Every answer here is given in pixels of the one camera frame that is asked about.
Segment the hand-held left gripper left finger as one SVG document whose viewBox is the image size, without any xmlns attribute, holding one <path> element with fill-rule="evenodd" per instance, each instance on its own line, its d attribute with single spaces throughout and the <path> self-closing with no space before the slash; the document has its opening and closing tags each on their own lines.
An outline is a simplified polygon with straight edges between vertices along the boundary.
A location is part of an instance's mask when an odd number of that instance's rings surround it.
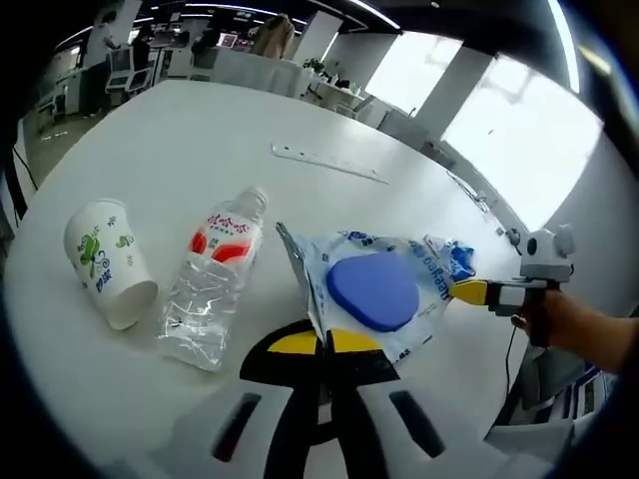
<svg viewBox="0 0 639 479">
<path fill-rule="evenodd" d="M 179 419 L 164 450 L 172 478 L 301 478 L 318 425 L 321 342 L 269 333 L 237 381 Z"/>
</svg>

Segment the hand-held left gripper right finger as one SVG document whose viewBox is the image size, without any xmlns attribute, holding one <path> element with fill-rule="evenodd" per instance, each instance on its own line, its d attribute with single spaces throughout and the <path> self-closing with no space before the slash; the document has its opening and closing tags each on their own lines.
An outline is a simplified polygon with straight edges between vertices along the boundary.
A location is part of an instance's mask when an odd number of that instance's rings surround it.
<svg viewBox="0 0 639 479">
<path fill-rule="evenodd" d="M 350 478 L 495 478 L 504 455 L 425 389 L 401 379 L 370 337 L 326 335 L 331 423 Z"/>
</svg>

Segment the person's right hand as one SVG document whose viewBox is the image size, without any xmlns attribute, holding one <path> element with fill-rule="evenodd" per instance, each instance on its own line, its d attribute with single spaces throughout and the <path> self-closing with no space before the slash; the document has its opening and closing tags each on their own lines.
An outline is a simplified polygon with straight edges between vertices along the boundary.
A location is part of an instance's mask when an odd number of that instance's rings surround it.
<svg viewBox="0 0 639 479">
<path fill-rule="evenodd" d="M 555 347 L 587 359 L 582 317 L 585 311 L 560 289 L 529 289 L 523 306 L 510 322 L 523 330 L 535 347 Z"/>
</svg>

